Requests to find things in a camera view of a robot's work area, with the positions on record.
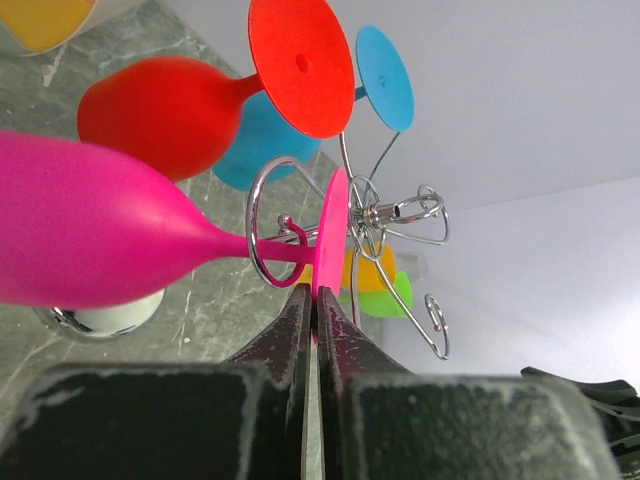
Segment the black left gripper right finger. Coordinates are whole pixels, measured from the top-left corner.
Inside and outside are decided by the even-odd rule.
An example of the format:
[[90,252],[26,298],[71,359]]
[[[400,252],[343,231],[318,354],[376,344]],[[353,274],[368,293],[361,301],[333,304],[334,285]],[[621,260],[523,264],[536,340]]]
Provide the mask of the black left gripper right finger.
[[418,375],[328,288],[317,297],[328,479],[616,479],[600,422],[559,380]]

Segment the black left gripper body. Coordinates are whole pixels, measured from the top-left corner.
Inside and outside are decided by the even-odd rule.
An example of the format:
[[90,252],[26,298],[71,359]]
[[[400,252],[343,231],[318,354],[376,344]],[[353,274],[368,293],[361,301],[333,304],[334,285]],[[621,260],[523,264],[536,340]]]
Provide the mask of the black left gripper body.
[[560,380],[576,387],[595,410],[622,479],[639,478],[639,393],[625,380],[585,383],[531,366],[523,377]]

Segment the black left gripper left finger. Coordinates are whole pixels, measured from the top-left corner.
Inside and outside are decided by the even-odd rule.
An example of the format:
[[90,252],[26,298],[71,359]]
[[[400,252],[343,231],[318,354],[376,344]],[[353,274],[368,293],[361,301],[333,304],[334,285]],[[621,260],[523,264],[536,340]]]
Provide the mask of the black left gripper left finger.
[[220,363],[76,363],[27,389],[5,479],[300,479],[312,295]]

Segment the green wine glass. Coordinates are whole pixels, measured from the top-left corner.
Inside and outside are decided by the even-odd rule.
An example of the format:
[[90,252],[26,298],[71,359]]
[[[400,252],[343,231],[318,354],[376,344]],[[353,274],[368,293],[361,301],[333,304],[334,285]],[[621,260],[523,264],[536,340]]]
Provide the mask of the green wine glass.
[[[391,282],[402,301],[413,308],[413,290],[404,271],[398,271]],[[376,269],[358,272],[358,308],[361,313],[376,318],[405,318],[406,313],[392,295]]]

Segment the orange wine glass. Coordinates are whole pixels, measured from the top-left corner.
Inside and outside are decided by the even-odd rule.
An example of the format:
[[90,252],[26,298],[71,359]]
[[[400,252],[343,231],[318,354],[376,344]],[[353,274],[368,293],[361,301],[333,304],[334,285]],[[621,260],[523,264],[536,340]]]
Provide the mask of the orange wine glass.
[[[351,288],[351,267],[353,260],[353,248],[345,251],[343,274],[341,287],[345,289]],[[382,257],[379,263],[384,270],[387,278],[394,282],[397,274],[396,261],[393,250],[390,245],[386,244],[383,249]],[[386,283],[382,275],[379,273],[375,263],[362,255],[358,256],[357,268],[357,290],[359,292],[377,292],[386,289]]]

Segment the chrome wine glass rack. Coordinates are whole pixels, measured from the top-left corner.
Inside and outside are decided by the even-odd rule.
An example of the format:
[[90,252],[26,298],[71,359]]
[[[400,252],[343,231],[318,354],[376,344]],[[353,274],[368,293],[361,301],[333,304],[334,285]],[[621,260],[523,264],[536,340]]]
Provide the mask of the chrome wine glass rack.
[[[391,234],[419,243],[443,245],[449,239],[449,216],[444,199],[430,186],[422,184],[417,194],[399,203],[383,204],[373,183],[378,170],[374,167],[368,176],[355,175],[347,153],[345,135],[339,135],[341,157],[346,169],[348,185],[348,229],[353,239],[351,256],[349,291],[353,322],[360,326],[361,289],[357,286],[359,264],[362,258],[374,265],[381,276],[384,287],[404,312],[419,335],[426,341],[437,358],[446,360],[450,356],[448,325],[437,300],[429,293],[424,295],[426,311],[431,318],[433,328],[443,336],[443,346],[438,347],[425,328],[420,324],[409,304],[404,301],[395,284],[382,267],[381,258],[386,245],[386,237]],[[249,190],[246,203],[244,226],[249,258],[260,277],[269,285],[284,288],[295,283],[298,277],[291,275],[283,280],[276,279],[267,269],[260,255],[258,243],[259,203],[267,180],[281,167],[293,167],[315,190],[318,196],[327,200],[329,193],[322,191],[319,184],[302,163],[291,156],[276,157],[266,163],[258,173]],[[440,216],[444,222],[444,235],[441,239],[432,239],[401,233],[392,229],[394,224],[412,224],[427,218]],[[93,310],[69,311],[57,307],[37,309],[38,318],[49,328],[83,341],[106,341],[127,335],[147,323],[159,309],[164,298],[163,290],[124,305]]]

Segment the pink wine glass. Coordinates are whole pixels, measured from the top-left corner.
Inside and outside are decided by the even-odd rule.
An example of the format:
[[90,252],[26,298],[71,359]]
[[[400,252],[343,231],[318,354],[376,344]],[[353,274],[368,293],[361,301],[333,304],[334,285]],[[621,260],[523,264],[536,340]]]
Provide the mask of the pink wine glass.
[[341,284],[348,181],[328,185],[318,237],[286,244],[211,223],[162,174],[126,154],[68,139],[1,134],[1,299],[91,309],[134,301],[224,257],[311,266]]

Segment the red wine glass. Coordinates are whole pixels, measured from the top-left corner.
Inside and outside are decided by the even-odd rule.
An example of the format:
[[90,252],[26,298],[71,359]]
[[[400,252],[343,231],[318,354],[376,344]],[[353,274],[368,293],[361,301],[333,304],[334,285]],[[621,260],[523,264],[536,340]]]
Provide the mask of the red wine glass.
[[253,1],[253,75],[232,78],[195,58],[139,60],[96,82],[77,111],[81,141],[127,153],[172,181],[212,167],[259,92],[295,129],[330,138],[347,126],[355,79],[349,44],[326,1]]

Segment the clear wine glass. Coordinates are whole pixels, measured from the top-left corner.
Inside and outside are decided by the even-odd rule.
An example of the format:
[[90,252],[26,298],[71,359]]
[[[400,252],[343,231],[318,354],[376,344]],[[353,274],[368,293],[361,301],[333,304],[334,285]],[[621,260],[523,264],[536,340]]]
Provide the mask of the clear wine glass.
[[428,275],[428,261],[423,252],[399,252],[395,255],[396,267],[411,281],[423,281]]

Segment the white round container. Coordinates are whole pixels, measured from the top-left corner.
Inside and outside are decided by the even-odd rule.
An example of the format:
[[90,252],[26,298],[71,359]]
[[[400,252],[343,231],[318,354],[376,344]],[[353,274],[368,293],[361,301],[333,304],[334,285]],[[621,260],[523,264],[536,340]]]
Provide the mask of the white round container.
[[1,53],[46,53],[140,4],[119,0],[1,0]]

